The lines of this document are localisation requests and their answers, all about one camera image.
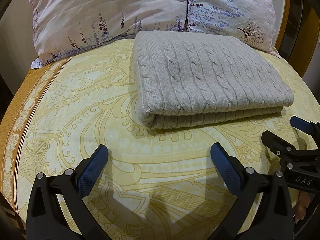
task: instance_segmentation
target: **metal screw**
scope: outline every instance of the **metal screw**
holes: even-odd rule
[[[292,170],[292,169],[293,169],[292,163],[288,163],[288,164],[287,164],[287,167],[288,167],[289,170]]]
[[[44,175],[44,174],[43,174],[42,172],[38,173],[38,174],[37,174],[37,179],[41,179],[41,178],[43,177],[43,175]]]
[[[251,168],[251,167],[245,168],[245,171],[246,171],[247,173],[249,173],[249,174],[254,174],[254,169]]]
[[[276,171],[276,175],[279,177],[279,178],[282,178],[283,177],[283,173],[281,171]]]
[[[66,174],[67,176],[70,176],[73,173],[73,169],[67,169],[64,174]]]

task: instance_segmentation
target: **pillow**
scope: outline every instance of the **pillow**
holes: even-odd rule
[[[141,30],[180,31],[187,0],[30,0],[38,67]]]
[[[272,49],[275,20],[272,0],[189,0],[189,31],[234,36],[278,56]]]

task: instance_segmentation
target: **bed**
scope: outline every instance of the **bed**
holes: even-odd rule
[[[0,126],[0,191],[23,220],[37,173],[59,175],[105,144],[109,161],[84,202],[108,235],[207,239],[236,199],[210,159],[213,143],[220,142],[245,167],[268,174],[279,169],[279,158],[262,145],[263,131],[297,149],[316,148],[289,121],[293,115],[318,121],[319,104],[284,59],[261,51],[294,92],[293,105],[281,113],[186,129],[139,126],[133,45],[134,39],[115,41],[28,72]],[[298,191],[289,191],[295,205]],[[259,201],[258,195],[242,230]]]

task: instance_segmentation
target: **folded blanket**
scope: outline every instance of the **folded blanket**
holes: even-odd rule
[[[138,117],[150,128],[271,114],[293,103],[273,66],[234,37],[142,31],[134,62]]]

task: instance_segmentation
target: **wall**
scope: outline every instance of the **wall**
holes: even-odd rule
[[[16,93],[37,57],[29,0],[12,0],[0,20],[0,74]]]
[[[310,64],[302,78],[320,102],[320,44],[318,42]]]
[[[284,11],[285,0],[273,0],[273,7],[276,13],[276,35],[272,39],[272,44],[276,44],[276,39],[278,37],[280,25],[282,22],[283,11]]]

